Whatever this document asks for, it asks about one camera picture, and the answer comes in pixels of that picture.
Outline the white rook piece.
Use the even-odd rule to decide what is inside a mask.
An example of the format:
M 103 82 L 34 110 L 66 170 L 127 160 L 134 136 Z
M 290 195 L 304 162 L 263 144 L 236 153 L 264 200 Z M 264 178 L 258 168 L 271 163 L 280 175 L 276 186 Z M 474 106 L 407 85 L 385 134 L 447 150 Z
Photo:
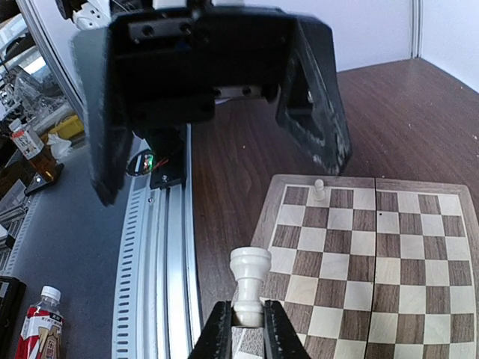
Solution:
M 263 327 L 263 303 L 260 292 L 271 269 L 271 253 L 257 247 L 231 251 L 230 269 L 237 282 L 233 301 L 234 325 L 241 328 Z

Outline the white pawn piece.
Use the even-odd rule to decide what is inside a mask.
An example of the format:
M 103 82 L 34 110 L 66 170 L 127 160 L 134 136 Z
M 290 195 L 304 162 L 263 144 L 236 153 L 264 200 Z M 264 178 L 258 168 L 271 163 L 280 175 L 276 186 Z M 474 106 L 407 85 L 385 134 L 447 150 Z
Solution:
M 316 201 L 322 201 L 326 198 L 326 190 L 325 190 L 324 182 L 321 179 L 315 180 L 313 195 Z

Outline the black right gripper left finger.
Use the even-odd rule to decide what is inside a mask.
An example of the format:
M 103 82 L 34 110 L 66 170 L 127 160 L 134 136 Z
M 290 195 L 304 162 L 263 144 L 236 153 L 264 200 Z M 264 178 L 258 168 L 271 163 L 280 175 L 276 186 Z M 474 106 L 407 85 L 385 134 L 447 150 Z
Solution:
M 190 359 L 232 358 L 231 301 L 218 301 L 195 344 Z

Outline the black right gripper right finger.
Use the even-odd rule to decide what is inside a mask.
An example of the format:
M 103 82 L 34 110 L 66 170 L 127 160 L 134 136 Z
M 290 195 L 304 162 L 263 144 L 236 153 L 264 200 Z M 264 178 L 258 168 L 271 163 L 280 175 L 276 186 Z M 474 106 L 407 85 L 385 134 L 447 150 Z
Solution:
M 263 342 L 265 358 L 311 358 L 279 301 L 264 303 Z

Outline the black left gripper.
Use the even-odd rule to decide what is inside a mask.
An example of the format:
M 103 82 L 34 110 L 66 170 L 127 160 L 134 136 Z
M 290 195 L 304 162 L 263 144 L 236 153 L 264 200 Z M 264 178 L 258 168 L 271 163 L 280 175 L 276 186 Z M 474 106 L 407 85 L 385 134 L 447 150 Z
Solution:
M 124 186 L 134 131 L 211 120 L 224 88 L 275 101 L 295 19 L 268 7 L 210 6 L 128 13 L 72 42 L 104 206 Z

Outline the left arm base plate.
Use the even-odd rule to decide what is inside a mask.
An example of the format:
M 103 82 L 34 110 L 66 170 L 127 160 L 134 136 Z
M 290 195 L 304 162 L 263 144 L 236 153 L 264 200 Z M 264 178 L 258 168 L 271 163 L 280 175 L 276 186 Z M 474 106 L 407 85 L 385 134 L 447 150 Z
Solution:
M 165 189 L 186 183 L 186 157 L 183 148 L 156 156 L 151 149 L 135 154 L 126 166 L 131 177 L 150 177 L 151 189 Z

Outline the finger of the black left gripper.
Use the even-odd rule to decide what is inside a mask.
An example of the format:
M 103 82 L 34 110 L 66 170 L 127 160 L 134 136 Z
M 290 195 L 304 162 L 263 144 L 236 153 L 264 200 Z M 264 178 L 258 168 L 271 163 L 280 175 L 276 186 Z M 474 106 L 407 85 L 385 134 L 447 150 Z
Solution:
M 276 121 L 327 174 L 344 172 L 353 149 L 338 87 L 333 35 L 316 18 L 295 20 Z

